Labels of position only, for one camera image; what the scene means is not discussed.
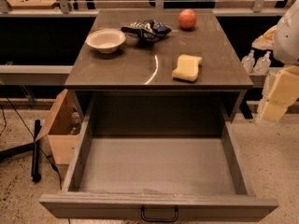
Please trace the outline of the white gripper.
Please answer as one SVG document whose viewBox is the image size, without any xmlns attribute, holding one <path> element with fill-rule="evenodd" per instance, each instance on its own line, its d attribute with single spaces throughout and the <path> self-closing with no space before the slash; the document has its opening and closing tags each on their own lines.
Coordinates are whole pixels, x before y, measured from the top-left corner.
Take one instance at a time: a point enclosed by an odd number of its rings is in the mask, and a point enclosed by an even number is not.
<svg viewBox="0 0 299 224">
<path fill-rule="evenodd" d="M 263 98 L 258 108 L 259 119 L 278 122 L 288 106 L 299 98 L 299 67 L 288 66 L 269 73 L 263 84 Z"/>
</svg>

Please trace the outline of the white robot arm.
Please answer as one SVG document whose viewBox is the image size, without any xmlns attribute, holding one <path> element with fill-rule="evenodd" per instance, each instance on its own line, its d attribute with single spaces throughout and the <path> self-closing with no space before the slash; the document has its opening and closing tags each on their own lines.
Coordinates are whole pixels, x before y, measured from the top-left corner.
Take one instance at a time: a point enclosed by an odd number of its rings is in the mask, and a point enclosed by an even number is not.
<svg viewBox="0 0 299 224">
<path fill-rule="evenodd" d="M 299 98 L 299 0 L 296 0 L 278 24 L 256 38 L 255 49 L 271 49 L 275 60 L 285 66 L 269 75 L 263 86 L 257 121 L 277 123 Z"/>
</svg>

